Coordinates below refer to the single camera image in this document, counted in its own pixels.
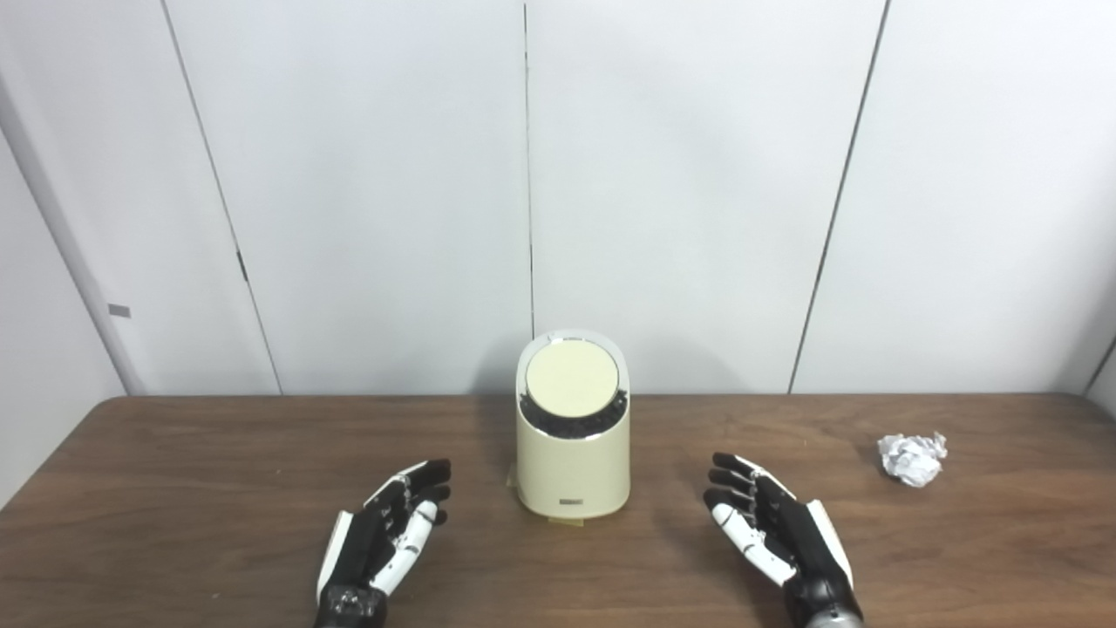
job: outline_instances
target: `robotic hand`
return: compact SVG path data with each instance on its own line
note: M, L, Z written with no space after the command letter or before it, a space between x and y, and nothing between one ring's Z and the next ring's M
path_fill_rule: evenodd
M713 454L705 491L713 522L748 562L783 590L795 628L863 628L853 570L829 515L802 504L763 467Z
M450 461L427 461L392 476L360 512L337 514L318 576L314 628L379 628L387 597L403 581L450 496Z

